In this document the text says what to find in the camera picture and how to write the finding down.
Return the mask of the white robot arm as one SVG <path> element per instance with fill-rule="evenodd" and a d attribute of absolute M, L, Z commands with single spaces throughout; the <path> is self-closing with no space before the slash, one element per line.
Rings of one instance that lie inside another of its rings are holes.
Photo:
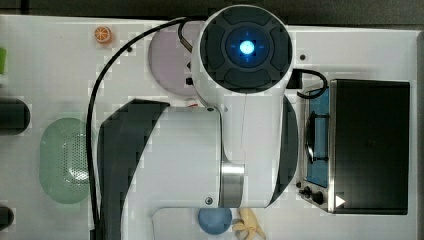
<path fill-rule="evenodd" d="M 299 137 L 285 24 L 260 7 L 226 7 L 202 26 L 190 70 L 199 106 L 133 99 L 103 121 L 90 240 L 154 240 L 164 208 L 266 208 L 291 182 Z"/>

